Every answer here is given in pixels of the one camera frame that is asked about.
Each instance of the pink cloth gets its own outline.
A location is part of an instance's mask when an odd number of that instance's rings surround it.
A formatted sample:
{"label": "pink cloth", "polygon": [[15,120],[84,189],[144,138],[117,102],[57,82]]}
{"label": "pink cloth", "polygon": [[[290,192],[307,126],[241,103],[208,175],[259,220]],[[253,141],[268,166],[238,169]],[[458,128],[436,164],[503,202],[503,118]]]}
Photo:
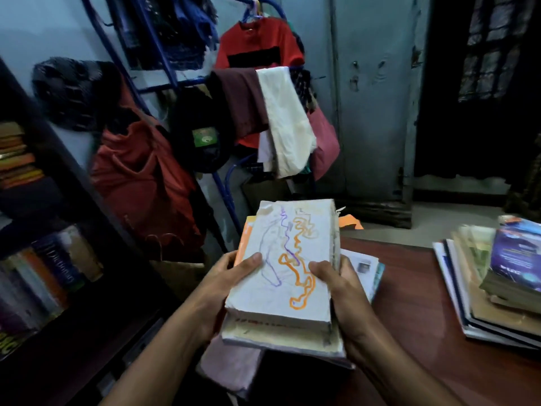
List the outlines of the pink cloth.
{"label": "pink cloth", "polygon": [[317,147],[312,153],[311,163],[314,179],[317,181],[325,175],[325,172],[338,158],[340,143],[336,137],[334,127],[327,121],[321,108],[317,107],[313,113],[308,114],[308,120],[317,140]]}

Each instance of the brown table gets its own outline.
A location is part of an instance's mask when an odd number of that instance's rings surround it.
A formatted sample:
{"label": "brown table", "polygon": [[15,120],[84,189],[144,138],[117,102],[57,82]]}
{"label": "brown table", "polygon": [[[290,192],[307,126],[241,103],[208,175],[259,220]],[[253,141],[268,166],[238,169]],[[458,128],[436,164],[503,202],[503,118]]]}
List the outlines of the brown table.
{"label": "brown table", "polygon": [[[429,248],[342,237],[386,265],[374,310],[398,342],[470,405],[541,404],[539,355],[466,339]],[[366,376],[318,359],[267,352],[250,404],[383,405]]]}

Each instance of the clothes rack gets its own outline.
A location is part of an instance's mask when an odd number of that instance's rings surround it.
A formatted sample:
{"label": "clothes rack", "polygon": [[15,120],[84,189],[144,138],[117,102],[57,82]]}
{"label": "clothes rack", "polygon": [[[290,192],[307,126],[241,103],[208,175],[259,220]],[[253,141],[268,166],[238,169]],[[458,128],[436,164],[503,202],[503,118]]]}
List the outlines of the clothes rack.
{"label": "clothes rack", "polygon": [[[157,58],[162,63],[163,70],[166,73],[167,79],[169,80],[169,84],[164,85],[158,85],[154,87],[148,87],[144,89],[138,90],[137,87],[135,87],[135,84],[128,72],[128,70],[125,68],[122,60],[120,59],[120,56],[112,46],[111,41],[109,40],[109,37],[107,34],[105,34],[105,31],[103,30],[102,23],[103,21],[99,17],[96,10],[94,10],[94,7],[92,6],[90,0],[81,0],[83,2],[83,6],[85,8],[85,11],[88,15],[88,18],[90,19],[90,22],[92,24],[92,27],[96,31],[96,33],[99,36],[99,39],[101,40],[103,46],[107,50],[107,53],[111,56],[111,59],[113,63],[118,67],[118,70],[124,77],[128,88],[130,89],[130,92],[132,93],[132,96],[136,102],[136,104],[148,115],[150,114],[150,111],[145,104],[142,94],[146,94],[149,92],[157,92],[162,90],[168,90],[173,89],[177,94],[180,93],[179,88],[180,87],[188,87],[191,85],[197,85],[202,84],[205,82],[205,77],[196,77],[189,80],[181,80],[179,81],[176,76],[176,71],[172,69],[172,66],[169,62],[169,60],[166,58],[165,52],[163,50],[162,44],[159,40],[158,34],[156,33],[156,30],[152,26],[152,23],[150,22],[150,18],[148,16],[148,12],[145,9],[144,1],[143,0],[131,0],[133,3],[133,6],[135,7],[135,10],[139,16],[139,19],[143,22],[145,31],[147,32],[147,35],[152,40],[152,44],[155,49],[155,54]],[[253,0],[235,0],[240,3],[246,4],[248,7],[254,8],[255,2]],[[269,4],[271,5],[280,15],[280,17],[284,20],[286,20],[286,14],[284,13],[282,7],[274,0],[259,0],[260,3]],[[249,8],[245,11],[243,20],[247,18],[249,15]],[[212,174],[214,183],[216,184],[218,191],[220,193],[220,197],[223,200],[224,205],[226,206],[226,209],[233,221],[233,225],[235,226],[236,231],[239,233],[239,235],[242,233],[242,226],[239,222],[239,218],[236,215],[235,211],[235,203],[233,201],[233,197],[231,195],[231,190],[229,188],[229,179],[234,171],[234,169],[242,165],[243,163],[247,162],[249,158],[252,156],[248,156],[246,158],[241,159],[238,163],[234,164],[230,167],[230,169],[227,171],[226,174],[226,183],[224,184],[222,182],[222,179],[220,178],[220,175],[218,175],[218,172],[214,172]]]}

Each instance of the floor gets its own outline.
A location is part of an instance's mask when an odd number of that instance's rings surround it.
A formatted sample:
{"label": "floor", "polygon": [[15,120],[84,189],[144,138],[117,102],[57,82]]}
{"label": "floor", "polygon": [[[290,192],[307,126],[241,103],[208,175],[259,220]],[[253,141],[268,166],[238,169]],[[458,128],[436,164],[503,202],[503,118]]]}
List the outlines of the floor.
{"label": "floor", "polygon": [[497,227],[498,216],[503,211],[497,207],[416,202],[412,214],[413,227],[410,230],[362,222],[364,230],[343,230],[342,235],[431,248],[433,242],[448,238],[451,231],[462,224]]}

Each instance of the finger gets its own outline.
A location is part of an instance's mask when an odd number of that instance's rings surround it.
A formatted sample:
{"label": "finger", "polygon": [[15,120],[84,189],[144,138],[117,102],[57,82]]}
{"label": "finger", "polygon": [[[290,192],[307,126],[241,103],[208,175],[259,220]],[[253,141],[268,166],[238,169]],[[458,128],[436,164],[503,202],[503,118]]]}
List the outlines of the finger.
{"label": "finger", "polygon": [[354,287],[362,288],[362,283],[359,280],[359,276],[355,272],[355,269],[353,269],[351,261],[345,255],[340,255],[340,276],[346,279]]}
{"label": "finger", "polygon": [[331,293],[333,293],[333,290],[336,290],[343,285],[344,280],[328,261],[310,262],[308,264],[308,269],[327,284]]}
{"label": "finger", "polygon": [[214,264],[209,272],[225,272],[229,267],[229,264],[232,264],[235,261],[237,251],[227,252]]}
{"label": "finger", "polygon": [[230,286],[234,287],[242,278],[252,273],[256,268],[261,266],[263,255],[260,252],[254,253],[248,259],[244,259],[239,265],[227,271],[227,277],[231,282]]}

